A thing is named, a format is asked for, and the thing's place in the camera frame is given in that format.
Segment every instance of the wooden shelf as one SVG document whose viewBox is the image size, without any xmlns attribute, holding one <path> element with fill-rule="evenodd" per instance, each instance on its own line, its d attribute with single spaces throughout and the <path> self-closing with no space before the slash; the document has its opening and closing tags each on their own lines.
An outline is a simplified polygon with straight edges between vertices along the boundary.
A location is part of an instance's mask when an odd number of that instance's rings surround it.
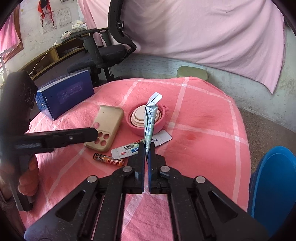
<svg viewBox="0 0 296 241">
<path fill-rule="evenodd" d="M 64 55 L 65 51 L 68 51 L 75 47 L 77 47 L 78 49 L 75 49 L 69 52 L 68 54 Z M 83 46 L 82 40 L 71 39 L 64 44 L 58 44 L 53 48 L 49 49 L 48 53 L 47 51 L 45 51 L 42 54 L 38 55 L 36 58 L 34 58 L 25 66 L 23 66 L 20 70 L 24 70 L 28 74 L 30 74 L 34 69 L 33 76 L 31 76 L 31 79 L 34 81 L 58 63 L 84 50 L 85 48 Z"/>
</svg>

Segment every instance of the hand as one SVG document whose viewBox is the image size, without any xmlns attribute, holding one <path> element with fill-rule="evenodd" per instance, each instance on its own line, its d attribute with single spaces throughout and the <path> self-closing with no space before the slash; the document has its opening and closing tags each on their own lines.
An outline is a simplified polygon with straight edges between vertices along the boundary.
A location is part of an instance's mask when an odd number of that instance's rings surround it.
<svg viewBox="0 0 296 241">
<path fill-rule="evenodd" d="M 0 190 L 6 200 L 11 198 L 12 193 L 7 182 L 7 176 L 14 172 L 13 166 L 5 162 L 0 165 Z M 38 190 L 39 168 L 35 155 L 29 161 L 28 170 L 20 177 L 18 191 L 27 196 L 33 196 Z"/>
</svg>

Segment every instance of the office chair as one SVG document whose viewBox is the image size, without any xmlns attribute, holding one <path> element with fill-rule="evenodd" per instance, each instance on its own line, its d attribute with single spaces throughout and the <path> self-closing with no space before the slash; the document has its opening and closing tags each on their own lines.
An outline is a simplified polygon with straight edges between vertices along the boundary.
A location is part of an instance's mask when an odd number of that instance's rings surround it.
<svg viewBox="0 0 296 241">
<path fill-rule="evenodd" d="M 100 85 L 98 74 L 101 72 L 101 69 L 104 70 L 108 82 L 120 79 L 114 77 L 110 67 L 119 64 L 136 50 L 136 45 L 133 41 L 122 32 L 124 22 L 120 20 L 120 15 L 123 1 L 111 0 L 108 13 L 108 28 L 94 28 L 80 31 L 62 40 L 62 43 L 65 43 L 73 38 L 80 39 L 88 51 L 83 58 L 68 66 L 67 72 L 69 74 L 81 69 L 90 68 L 94 87 Z M 112 45 L 108 32 L 121 44 Z M 101 34 L 106 47 L 97 47 L 93 37 L 94 33 Z M 124 44 L 128 45 L 130 49 L 126 50 Z"/>
</svg>

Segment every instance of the metal screw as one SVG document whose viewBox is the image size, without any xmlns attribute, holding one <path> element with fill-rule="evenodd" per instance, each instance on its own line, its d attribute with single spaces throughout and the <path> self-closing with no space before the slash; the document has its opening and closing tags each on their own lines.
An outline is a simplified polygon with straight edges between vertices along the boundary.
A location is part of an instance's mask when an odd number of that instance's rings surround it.
<svg viewBox="0 0 296 241">
<path fill-rule="evenodd" d="M 204 183 L 205 182 L 205 178 L 203 176 L 198 176 L 198 177 L 196 177 L 195 180 L 197 183 Z"/>
<path fill-rule="evenodd" d="M 124 168 L 123 168 L 123 171 L 124 172 L 131 172 L 132 171 L 132 167 L 131 166 L 125 166 Z"/>
<path fill-rule="evenodd" d="M 162 172 L 168 172 L 168 171 L 170 170 L 170 167 L 168 167 L 168 166 L 162 166 L 162 167 L 160 168 L 160 170 L 161 170 Z"/>
<path fill-rule="evenodd" d="M 96 176 L 89 176 L 89 177 L 87 178 L 87 181 L 88 181 L 89 183 L 94 183 L 97 179 L 98 179 L 98 178 L 97 178 Z"/>
</svg>

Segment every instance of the blue box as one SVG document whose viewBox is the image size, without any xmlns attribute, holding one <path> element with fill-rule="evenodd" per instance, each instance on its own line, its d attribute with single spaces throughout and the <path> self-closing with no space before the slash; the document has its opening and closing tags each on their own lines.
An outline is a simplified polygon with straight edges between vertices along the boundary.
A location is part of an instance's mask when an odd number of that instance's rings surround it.
<svg viewBox="0 0 296 241">
<path fill-rule="evenodd" d="M 41 86 L 36 95 L 40 111 L 52 120 L 94 94 L 89 70 L 68 74 Z"/>
</svg>

